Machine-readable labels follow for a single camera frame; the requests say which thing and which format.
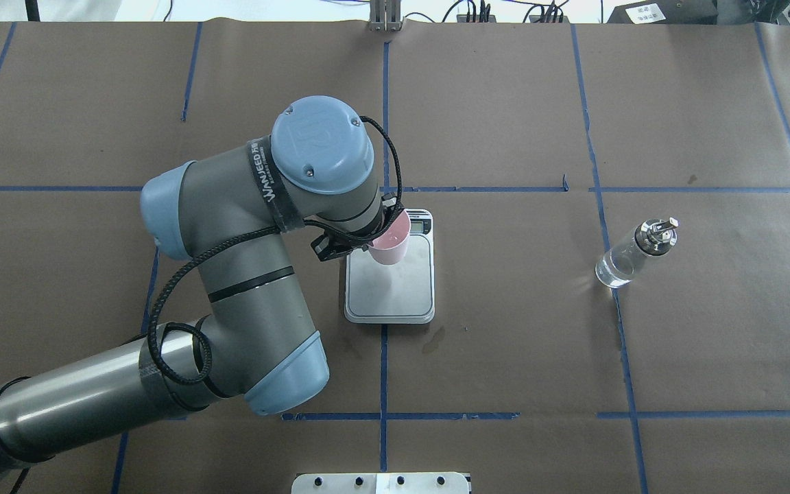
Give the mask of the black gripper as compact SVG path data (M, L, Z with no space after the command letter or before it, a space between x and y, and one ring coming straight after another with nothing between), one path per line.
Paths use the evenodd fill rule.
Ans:
M383 195L379 201L377 214L369 224L357 232L345 231L326 222L311 220L310 226L320 228L323 232L311 242L311 249L323 262L347 257L356 249L366 251L374 240L382 237L392 227L402 211L403 203L400 195Z

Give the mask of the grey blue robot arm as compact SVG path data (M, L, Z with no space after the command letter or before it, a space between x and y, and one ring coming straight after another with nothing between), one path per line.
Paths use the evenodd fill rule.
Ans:
M392 227L403 183L381 193L369 128L338 98L300 98L266 137L151 179L141 215L182 266L147 331L63 368L0 386L0 481L57 454L242 396L265 416L317 396L330 372L283 235L316 227L320 261Z

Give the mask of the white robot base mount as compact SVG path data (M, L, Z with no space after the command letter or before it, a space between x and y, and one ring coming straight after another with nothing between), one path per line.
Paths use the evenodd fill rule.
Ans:
M470 474L455 471L301 474L291 493L472 493Z

